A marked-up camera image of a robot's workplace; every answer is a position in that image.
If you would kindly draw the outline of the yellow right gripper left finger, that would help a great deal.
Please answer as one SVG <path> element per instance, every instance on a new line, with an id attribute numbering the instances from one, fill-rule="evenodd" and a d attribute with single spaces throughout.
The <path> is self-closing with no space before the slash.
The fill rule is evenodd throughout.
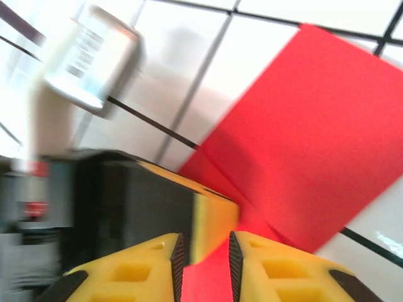
<path id="1" fill-rule="evenodd" d="M 184 238 L 168 233 L 81 264 L 37 301 L 180 301 Z"/>

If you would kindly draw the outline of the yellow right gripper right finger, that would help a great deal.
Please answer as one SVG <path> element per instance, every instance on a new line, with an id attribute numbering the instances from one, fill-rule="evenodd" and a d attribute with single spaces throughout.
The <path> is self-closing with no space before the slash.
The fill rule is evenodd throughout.
<path id="1" fill-rule="evenodd" d="M 229 236 L 233 301 L 380 301 L 346 267 L 259 235 Z"/>

